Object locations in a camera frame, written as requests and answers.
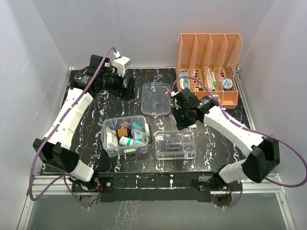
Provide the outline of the brown orange-capped bottle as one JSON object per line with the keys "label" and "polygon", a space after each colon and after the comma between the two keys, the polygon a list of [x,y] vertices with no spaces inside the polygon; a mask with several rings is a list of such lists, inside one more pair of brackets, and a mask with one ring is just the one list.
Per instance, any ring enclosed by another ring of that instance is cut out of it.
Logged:
{"label": "brown orange-capped bottle", "polygon": [[129,128],[121,128],[116,130],[116,135],[118,138],[121,137],[130,137],[131,136],[131,129]]}

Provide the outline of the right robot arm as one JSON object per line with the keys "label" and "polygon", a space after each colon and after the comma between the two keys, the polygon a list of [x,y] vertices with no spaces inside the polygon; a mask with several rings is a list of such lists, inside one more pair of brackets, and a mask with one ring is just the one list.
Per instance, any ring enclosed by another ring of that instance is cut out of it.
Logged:
{"label": "right robot arm", "polygon": [[241,161],[222,166],[202,182],[202,186],[225,190],[235,181],[250,179],[260,183],[279,165],[278,141],[248,130],[228,115],[215,99],[209,96],[198,99],[188,88],[171,92],[170,96],[176,104],[172,114],[178,130],[201,121],[225,136],[245,155]]}

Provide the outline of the teal tape packet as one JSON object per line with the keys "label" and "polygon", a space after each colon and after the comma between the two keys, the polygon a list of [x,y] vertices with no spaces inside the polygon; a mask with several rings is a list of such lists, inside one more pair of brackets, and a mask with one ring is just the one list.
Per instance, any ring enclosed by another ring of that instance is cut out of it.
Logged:
{"label": "teal tape packet", "polygon": [[146,133],[141,125],[133,122],[131,133],[135,144],[142,144],[146,142]]}

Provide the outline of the white teal dressing packet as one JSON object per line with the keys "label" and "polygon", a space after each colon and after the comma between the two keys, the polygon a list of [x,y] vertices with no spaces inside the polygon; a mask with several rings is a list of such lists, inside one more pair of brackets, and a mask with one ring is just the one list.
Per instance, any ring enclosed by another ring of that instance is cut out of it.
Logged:
{"label": "white teal dressing packet", "polygon": [[196,128],[197,128],[197,125],[196,125],[196,124],[193,124],[193,125],[189,126],[189,128],[191,128],[191,129],[196,129]]}

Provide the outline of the white green-label bottle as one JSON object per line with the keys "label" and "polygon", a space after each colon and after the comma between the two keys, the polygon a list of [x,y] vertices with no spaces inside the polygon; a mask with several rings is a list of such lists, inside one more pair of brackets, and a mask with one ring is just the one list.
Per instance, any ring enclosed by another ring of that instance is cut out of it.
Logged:
{"label": "white green-label bottle", "polygon": [[119,139],[119,144],[122,146],[131,146],[133,144],[133,139],[128,137],[121,137]]}

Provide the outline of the white gauze pad packet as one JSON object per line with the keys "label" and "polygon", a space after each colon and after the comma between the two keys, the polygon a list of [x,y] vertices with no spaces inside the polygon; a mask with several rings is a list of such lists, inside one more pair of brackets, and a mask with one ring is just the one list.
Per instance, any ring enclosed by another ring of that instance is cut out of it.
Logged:
{"label": "white gauze pad packet", "polygon": [[107,148],[118,147],[118,137],[116,131],[106,127],[106,146]]}

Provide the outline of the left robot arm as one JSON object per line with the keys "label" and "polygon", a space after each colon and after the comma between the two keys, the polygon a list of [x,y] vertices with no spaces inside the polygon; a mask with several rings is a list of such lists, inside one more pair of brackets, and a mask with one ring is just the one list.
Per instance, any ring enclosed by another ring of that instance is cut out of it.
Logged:
{"label": "left robot arm", "polygon": [[65,103],[54,124],[43,139],[37,138],[33,143],[45,165],[70,174],[74,177],[73,182],[88,191],[98,188],[99,179],[97,172],[70,150],[75,130],[98,93],[107,91],[123,101],[135,97],[135,79],[125,77],[131,60],[118,52],[114,56],[115,60],[111,61],[109,58],[91,55],[89,66],[74,74]]}

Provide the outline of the clear plastic medicine box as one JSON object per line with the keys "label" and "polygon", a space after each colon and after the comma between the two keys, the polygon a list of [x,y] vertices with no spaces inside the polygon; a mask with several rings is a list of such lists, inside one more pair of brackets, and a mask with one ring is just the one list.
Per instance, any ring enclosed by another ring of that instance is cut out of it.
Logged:
{"label": "clear plastic medicine box", "polygon": [[151,127],[142,115],[106,119],[101,129],[101,141],[111,158],[145,154],[152,143]]}

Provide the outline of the clear divider tray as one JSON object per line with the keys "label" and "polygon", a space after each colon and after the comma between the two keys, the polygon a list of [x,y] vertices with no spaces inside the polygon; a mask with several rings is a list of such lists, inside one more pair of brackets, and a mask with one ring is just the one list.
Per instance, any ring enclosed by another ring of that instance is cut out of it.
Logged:
{"label": "clear divider tray", "polygon": [[194,134],[190,130],[154,133],[157,160],[190,160],[196,158]]}

